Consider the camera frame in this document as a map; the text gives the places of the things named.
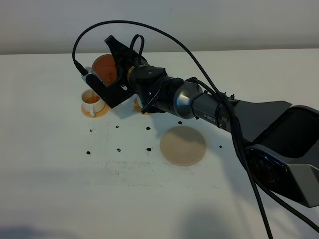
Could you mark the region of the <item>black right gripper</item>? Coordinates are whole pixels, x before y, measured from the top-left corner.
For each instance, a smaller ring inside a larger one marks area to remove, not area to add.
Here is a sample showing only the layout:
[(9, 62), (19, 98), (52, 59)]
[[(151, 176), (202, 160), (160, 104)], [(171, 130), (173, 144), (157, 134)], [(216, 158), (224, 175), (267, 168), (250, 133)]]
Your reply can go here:
[(141, 113), (170, 113), (174, 110), (174, 97), (184, 80), (168, 76), (165, 68), (151, 66), (143, 57), (136, 56), (133, 49), (134, 36), (130, 46), (119, 42), (113, 35), (105, 39), (113, 56), (118, 76), (129, 83), (139, 96)]

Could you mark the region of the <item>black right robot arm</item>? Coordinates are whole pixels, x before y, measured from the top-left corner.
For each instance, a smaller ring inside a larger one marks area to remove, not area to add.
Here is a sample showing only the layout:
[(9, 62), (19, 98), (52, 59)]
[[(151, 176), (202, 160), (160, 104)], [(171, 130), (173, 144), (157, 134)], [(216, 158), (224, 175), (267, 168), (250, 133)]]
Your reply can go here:
[[(106, 39), (119, 79), (138, 94), (142, 113), (170, 113), (203, 119), (231, 132), (231, 118), (216, 93), (203, 91), (196, 78), (169, 77), (140, 52)], [(245, 163), (266, 189), (306, 207), (319, 204), (319, 113), (285, 101), (251, 103), (227, 98), (241, 128)]]

